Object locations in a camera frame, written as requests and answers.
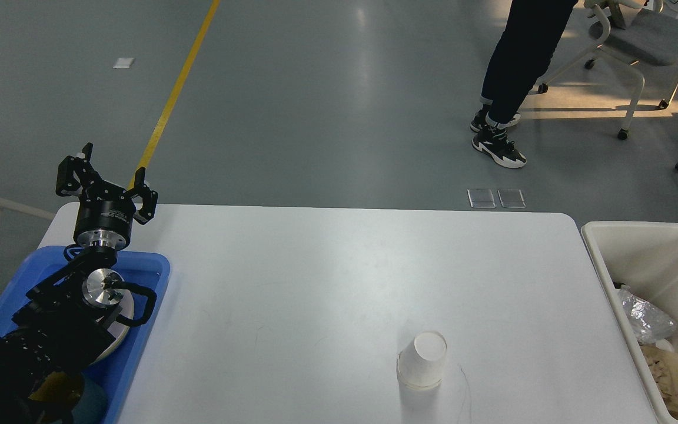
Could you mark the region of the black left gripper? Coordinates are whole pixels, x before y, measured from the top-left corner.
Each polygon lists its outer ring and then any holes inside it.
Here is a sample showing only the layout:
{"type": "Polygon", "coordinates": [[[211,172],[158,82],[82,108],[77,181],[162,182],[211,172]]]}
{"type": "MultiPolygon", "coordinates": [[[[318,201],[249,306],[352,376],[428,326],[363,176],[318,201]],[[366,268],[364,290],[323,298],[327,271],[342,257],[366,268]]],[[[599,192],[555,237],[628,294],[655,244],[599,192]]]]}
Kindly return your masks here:
{"type": "Polygon", "coordinates": [[[139,167],[134,174],[127,199],[105,200],[99,189],[102,179],[91,165],[92,143],[81,152],[68,155],[58,166],[56,195],[79,200],[73,240],[80,247],[103,246],[116,251],[130,244],[132,222],[146,225],[154,218],[158,193],[145,182],[147,169],[139,167]],[[141,199],[135,209],[134,199],[141,199]]]}

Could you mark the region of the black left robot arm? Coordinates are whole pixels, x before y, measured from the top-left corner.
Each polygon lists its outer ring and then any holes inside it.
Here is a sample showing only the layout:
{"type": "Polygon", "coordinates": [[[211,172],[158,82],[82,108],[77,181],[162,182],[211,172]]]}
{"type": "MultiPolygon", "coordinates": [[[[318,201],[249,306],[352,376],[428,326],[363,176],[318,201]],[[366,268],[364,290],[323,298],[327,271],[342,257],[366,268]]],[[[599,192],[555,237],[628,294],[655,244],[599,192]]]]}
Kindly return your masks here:
{"type": "Polygon", "coordinates": [[[16,329],[0,336],[0,423],[37,423],[46,414],[31,398],[48,376],[78,374],[115,336],[113,323],[147,323],[157,293],[113,271],[130,244],[132,224],[154,217],[158,193],[145,182],[145,167],[130,188],[102,179],[91,165],[92,143],[58,166],[58,196],[79,199],[73,247],[79,252],[33,286],[28,303],[12,316],[16,329]]]}

